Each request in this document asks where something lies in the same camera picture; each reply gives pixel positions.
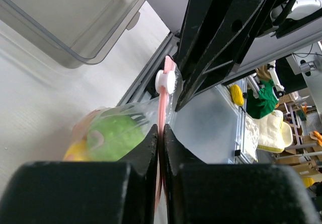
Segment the green round vegetable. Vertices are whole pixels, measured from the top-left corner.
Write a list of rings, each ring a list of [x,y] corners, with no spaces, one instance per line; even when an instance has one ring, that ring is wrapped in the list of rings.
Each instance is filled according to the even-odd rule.
[[[128,115],[111,115],[93,121],[87,133],[92,161],[118,161],[145,138],[141,126]]]

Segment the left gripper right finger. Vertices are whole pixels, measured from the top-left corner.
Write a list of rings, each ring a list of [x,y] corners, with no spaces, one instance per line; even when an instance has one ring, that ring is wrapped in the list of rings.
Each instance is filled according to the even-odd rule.
[[[169,223],[319,223],[291,166],[207,164],[164,128]]]

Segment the clear zip top bag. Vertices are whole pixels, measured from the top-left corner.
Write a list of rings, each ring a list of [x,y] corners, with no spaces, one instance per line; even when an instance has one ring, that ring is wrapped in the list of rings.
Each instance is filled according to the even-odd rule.
[[[174,123],[175,108],[182,91],[182,75],[169,55],[155,77],[158,96],[145,103],[128,103],[115,108],[94,110],[75,125],[65,161],[88,162],[121,160],[157,125],[157,134]]]

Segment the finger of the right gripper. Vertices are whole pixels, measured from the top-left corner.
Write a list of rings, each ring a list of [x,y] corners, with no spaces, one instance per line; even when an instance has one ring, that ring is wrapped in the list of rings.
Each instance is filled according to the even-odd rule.
[[[180,31],[176,63],[186,80],[214,37],[232,0],[188,0]]]
[[[240,64],[271,9],[266,0],[232,0],[214,37],[184,80],[176,111],[180,111],[202,90],[224,80],[235,64]]]

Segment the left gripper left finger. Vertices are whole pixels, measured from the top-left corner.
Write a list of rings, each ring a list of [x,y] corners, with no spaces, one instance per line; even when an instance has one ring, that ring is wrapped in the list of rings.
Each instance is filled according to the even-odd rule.
[[[1,223],[153,223],[157,126],[116,162],[28,162],[1,197]]]

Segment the yellow mango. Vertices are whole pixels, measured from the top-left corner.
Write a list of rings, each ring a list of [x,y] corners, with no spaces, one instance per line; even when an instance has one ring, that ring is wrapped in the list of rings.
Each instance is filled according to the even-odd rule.
[[[85,140],[73,143],[65,153],[64,161],[87,162],[90,161],[87,155],[87,144]]]

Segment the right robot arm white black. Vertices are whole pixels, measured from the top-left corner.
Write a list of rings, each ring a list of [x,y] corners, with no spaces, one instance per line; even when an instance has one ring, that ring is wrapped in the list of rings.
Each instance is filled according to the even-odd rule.
[[[188,0],[175,60],[184,86],[176,110],[235,72],[254,40],[296,35],[321,18],[321,0]]]

